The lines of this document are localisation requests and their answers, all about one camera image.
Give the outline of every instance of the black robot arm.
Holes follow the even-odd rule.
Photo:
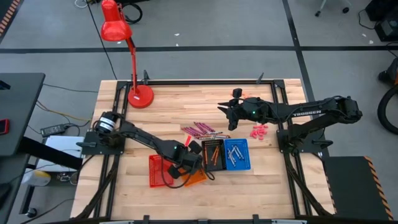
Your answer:
[[[198,148],[188,150],[184,144],[175,140],[161,140],[154,135],[137,128],[134,124],[122,119],[119,129],[115,129],[116,121],[121,118],[120,114],[104,112],[94,126],[94,131],[101,139],[101,144],[110,148],[119,144],[122,138],[133,139],[161,155],[165,160],[175,164],[169,169],[172,177],[178,178],[182,174],[178,168],[194,174],[201,168],[202,156]]]
[[[240,119],[247,119],[261,124],[284,123],[290,118],[324,114],[305,124],[293,124],[289,126],[289,141],[297,138],[305,138],[306,135],[323,129],[335,123],[352,124],[362,117],[356,101],[350,97],[334,96],[320,101],[286,105],[284,103],[272,103],[260,98],[241,99],[242,89],[233,90],[233,99],[226,103],[219,103],[218,107],[226,114],[229,120],[230,131],[238,127]]]

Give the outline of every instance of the concrete floor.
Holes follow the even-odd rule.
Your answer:
[[[328,1],[316,18],[321,0],[288,0],[301,46],[384,45],[373,30],[358,25],[357,13],[370,0],[351,0],[351,10],[342,14],[345,1]],[[87,8],[74,6],[74,0],[25,0],[11,24],[0,49],[78,49],[100,48]],[[133,39],[139,47],[271,45],[293,46],[292,36],[281,0],[150,0],[140,2],[141,22],[133,25]],[[101,9],[92,6],[98,26],[103,22]],[[367,15],[362,21],[369,26]],[[125,43],[105,42],[107,47]],[[394,58],[387,51],[306,51],[305,65],[315,99],[351,95],[364,113],[353,125],[337,124],[326,130],[335,143],[332,156],[370,156],[374,161],[384,193],[393,214],[398,214],[397,136],[379,124],[377,104],[387,86],[377,81]],[[110,53],[116,75],[128,79],[131,64],[128,53]],[[294,51],[184,51],[138,52],[138,70],[146,69],[151,78],[302,78]],[[97,90],[101,80],[113,79],[105,53],[0,54],[0,72],[43,72],[45,83],[79,90]],[[47,107],[90,118],[96,94],[74,93],[44,86],[39,100]],[[398,99],[388,107],[392,122],[398,126]],[[65,118],[36,108],[30,120],[35,129],[64,123]],[[69,130],[69,135],[76,134]],[[31,130],[26,136],[41,141]],[[37,188],[32,206],[39,213],[62,200],[73,198],[74,186]],[[9,223],[26,220],[17,215],[19,194]],[[72,202],[64,203],[32,223],[66,220]]]

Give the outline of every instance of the blue pegboard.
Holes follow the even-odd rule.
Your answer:
[[[233,146],[237,146],[241,151],[244,160],[240,160],[237,155],[234,153],[234,158],[236,160],[235,167],[232,164],[231,160],[228,159],[228,149],[232,151]],[[225,160],[226,160],[226,169],[227,170],[249,170],[250,166],[250,157],[249,157],[249,147],[247,139],[225,139],[224,140],[224,148],[225,148]]]

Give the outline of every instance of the chair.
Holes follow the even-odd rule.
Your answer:
[[[316,17],[319,17],[319,16],[320,16],[321,11],[322,11],[322,9],[323,9],[323,7],[325,6],[325,4],[326,4],[327,1],[328,1],[328,0],[323,0],[323,1],[322,1],[321,8],[319,8],[319,11],[318,11],[317,13],[315,13],[315,16],[316,16]],[[347,4],[348,4],[349,6],[352,6],[352,4],[350,3],[349,0],[345,0],[345,1],[347,2]],[[344,13],[344,14],[346,14],[348,11],[349,11],[349,7],[345,7],[345,8],[343,9],[343,13]]]

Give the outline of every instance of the red mesh basket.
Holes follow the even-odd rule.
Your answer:
[[[169,185],[173,185],[174,179],[167,172],[169,167],[172,165],[171,162],[163,160],[163,174],[164,180]],[[149,187],[161,187],[165,186],[162,179],[162,158],[160,155],[149,156]]]

